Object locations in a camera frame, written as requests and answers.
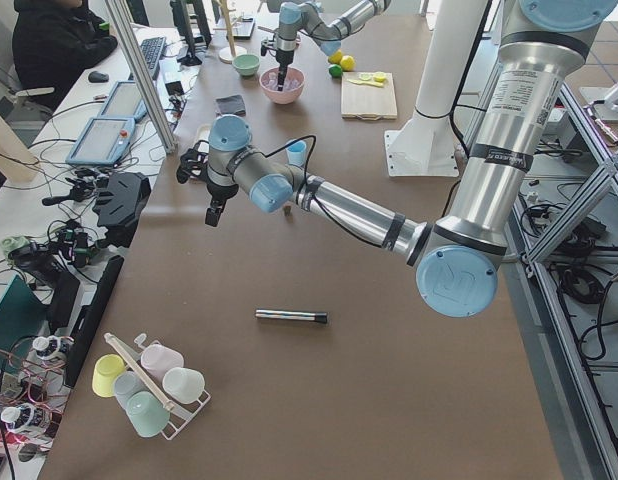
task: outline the computer mouse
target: computer mouse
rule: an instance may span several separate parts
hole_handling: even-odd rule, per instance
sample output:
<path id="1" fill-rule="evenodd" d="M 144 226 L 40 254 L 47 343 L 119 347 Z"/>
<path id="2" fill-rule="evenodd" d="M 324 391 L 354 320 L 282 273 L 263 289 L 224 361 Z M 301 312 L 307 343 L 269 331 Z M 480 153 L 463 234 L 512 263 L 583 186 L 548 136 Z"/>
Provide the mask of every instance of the computer mouse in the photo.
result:
<path id="1" fill-rule="evenodd" d="M 109 75 L 93 71 L 89 74 L 88 79 L 91 83 L 106 83 L 109 81 Z"/>

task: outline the white bottle cap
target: white bottle cap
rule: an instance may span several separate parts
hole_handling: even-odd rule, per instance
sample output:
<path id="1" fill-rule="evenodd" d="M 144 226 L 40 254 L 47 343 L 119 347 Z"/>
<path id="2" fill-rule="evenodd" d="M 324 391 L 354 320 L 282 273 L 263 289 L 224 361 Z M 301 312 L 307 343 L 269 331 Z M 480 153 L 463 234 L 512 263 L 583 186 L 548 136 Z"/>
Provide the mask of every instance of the white bottle cap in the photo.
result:
<path id="1" fill-rule="evenodd" d="M 20 409 L 16 407 L 7 407 L 0 414 L 0 420 L 4 423 L 14 423 L 20 417 Z"/>
<path id="2" fill-rule="evenodd" d="M 39 352 L 44 352 L 47 348 L 49 348 L 49 339 L 46 337 L 37 337 L 33 341 L 33 348 Z"/>

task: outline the black jacket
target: black jacket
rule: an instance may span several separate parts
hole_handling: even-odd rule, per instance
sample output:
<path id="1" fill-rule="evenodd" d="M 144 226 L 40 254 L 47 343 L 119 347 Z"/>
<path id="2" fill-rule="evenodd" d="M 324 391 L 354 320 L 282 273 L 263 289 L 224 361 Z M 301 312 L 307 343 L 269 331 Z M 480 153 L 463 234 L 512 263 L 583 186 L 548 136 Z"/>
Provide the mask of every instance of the black jacket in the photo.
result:
<path id="1" fill-rule="evenodd" d="M 14 0 L 13 60 L 23 88 L 54 87 L 35 98 L 55 109 L 85 68 L 113 52 L 117 40 L 98 28 L 103 20 L 88 8 L 67 10 L 51 0 Z"/>

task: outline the wooden cutting board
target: wooden cutting board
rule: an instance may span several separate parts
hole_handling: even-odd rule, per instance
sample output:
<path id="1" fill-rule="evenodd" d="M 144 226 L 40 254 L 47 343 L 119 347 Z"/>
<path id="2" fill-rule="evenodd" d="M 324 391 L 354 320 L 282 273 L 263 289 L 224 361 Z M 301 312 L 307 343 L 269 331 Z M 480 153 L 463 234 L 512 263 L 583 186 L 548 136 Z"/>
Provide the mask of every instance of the wooden cutting board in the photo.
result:
<path id="1" fill-rule="evenodd" d="M 381 118 L 398 118 L 396 92 L 393 87 L 393 75 L 387 73 L 385 86 L 355 85 L 347 79 L 358 79 L 361 72 L 344 72 L 342 76 L 342 96 L 340 111 L 343 118 L 361 120 L 380 120 Z"/>

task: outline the white cup rack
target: white cup rack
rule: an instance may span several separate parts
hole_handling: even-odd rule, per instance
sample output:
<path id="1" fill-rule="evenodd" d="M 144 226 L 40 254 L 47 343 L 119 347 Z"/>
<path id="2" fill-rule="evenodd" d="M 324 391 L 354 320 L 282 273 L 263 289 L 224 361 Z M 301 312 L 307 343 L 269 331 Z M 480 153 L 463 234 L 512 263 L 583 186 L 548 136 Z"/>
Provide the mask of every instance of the white cup rack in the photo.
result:
<path id="1" fill-rule="evenodd" d="M 167 410 L 171 417 L 169 419 L 169 423 L 162 430 L 162 436 L 167 440 L 173 440 L 176 435 L 178 435 L 184 428 L 193 420 L 193 418 L 200 413 L 200 411 L 204 408 L 204 406 L 209 403 L 211 400 L 211 395 L 207 390 L 204 390 L 200 398 L 198 398 L 195 402 L 189 405 L 189 407 L 195 406 L 195 410 L 190 411 L 185 408 L 183 405 L 179 404 L 175 400 L 169 398 L 165 392 L 162 391 L 158 385 L 152 380 L 147 372 L 138 364 L 140 360 L 141 352 L 138 352 L 127 345 L 125 342 L 120 340 L 118 337 L 111 333 L 105 333 L 104 335 L 105 341 L 111 345 L 111 347 L 116 351 L 118 355 L 122 357 L 127 366 L 133 370 L 138 378 L 142 380 L 142 382 L 147 386 L 149 391 L 160 401 L 162 407 Z M 140 350 L 144 350 L 146 347 L 143 342 L 147 339 L 147 335 L 141 333 L 136 337 L 134 343 L 140 348 Z"/>

